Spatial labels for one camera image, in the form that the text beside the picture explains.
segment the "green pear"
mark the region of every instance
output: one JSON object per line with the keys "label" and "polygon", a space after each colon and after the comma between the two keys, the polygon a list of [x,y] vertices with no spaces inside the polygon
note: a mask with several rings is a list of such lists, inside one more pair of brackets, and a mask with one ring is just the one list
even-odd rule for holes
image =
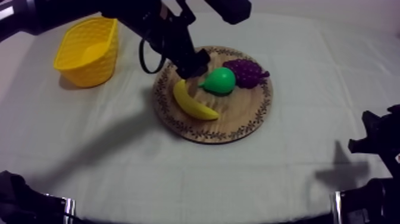
{"label": "green pear", "polygon": [[217,94],[228,94],[235,88],[235,85],[235,74],[228,68],[220,67],[212,71],[199,87]]}

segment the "plastic basket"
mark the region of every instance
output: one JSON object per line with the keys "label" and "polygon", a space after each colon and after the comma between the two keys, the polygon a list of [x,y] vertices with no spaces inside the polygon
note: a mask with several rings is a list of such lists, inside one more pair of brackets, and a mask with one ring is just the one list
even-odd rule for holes
{"label": "plastic basket", "polygon": [[97,86],[113,75],[117,52],[118,21],[90,18],[67,31],[54,68],[76,86]]}

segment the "purple grapes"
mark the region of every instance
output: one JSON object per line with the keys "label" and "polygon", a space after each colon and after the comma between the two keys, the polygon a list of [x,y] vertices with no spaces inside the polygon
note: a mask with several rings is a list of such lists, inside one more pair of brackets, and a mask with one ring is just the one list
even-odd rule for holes
{"label": "purple grapes", "polygon": [[260,84],[263,78],[270,76],[270,73],[263,72],[257,63],[244,59],[226,61],[223,67],[234,72],[236,84],[240,88],[252,89]]}

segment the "wooden plate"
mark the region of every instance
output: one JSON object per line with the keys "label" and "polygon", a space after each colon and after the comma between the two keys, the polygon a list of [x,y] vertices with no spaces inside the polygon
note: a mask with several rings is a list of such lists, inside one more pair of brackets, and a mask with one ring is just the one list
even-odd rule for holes
{"label": "wooden plate", "polygon": [[252,60],[250,56],[235,49],[222,46],[205,46],[211,57],[208,73],[186,81],[190,96],[220,113],[215,121],[197,120],[188,116],[177,104],[173,95],[174,85],[181,79],[175,72],[176,66],[166,65],[158,74],[153,86],[154,108],[161,121],[178,135],[203,144],[222,144],[250,135],[259,128],[270,111],[272,103],[272,84],[269,78],[254,89],[235,87],[226,97],[217,97],[198,88],[217,67],[225,61],[235,59]]}

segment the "yellow banana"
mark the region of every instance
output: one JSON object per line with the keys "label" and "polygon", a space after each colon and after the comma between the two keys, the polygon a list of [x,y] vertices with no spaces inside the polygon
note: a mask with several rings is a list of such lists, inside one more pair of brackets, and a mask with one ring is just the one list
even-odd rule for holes
{"label": "yellow banana", "polygon": [[186,81],[183,79],[175,84],[174,97],[180,108],[182,108],[182,110],[188,115],[196,119],[215,120],[220,116],[215,110],[197,102],[195,99],[190,97],[186,91]]}

